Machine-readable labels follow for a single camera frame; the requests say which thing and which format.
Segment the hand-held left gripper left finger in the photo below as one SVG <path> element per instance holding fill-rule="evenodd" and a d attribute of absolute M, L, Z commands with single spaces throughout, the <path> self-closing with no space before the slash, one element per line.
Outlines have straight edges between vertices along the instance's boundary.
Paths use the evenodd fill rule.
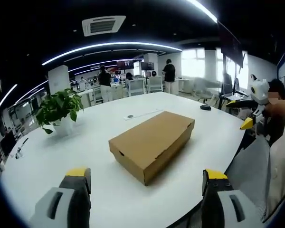
<path fill-rule="evenodd" d="M 91 170 L 69 170 L 35 205 L 31 228 L 88 228 L 91 209 Z"/>

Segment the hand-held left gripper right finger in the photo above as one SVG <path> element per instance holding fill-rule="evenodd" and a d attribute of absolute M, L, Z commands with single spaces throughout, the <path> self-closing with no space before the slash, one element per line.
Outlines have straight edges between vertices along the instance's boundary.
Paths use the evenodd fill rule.
<path fill-rule="evenodd" d="M 227 175 L 203 171 L 201 225 L 203 228 L 259 228 L 260 218 L 253 202 L 234 190 Z"/>

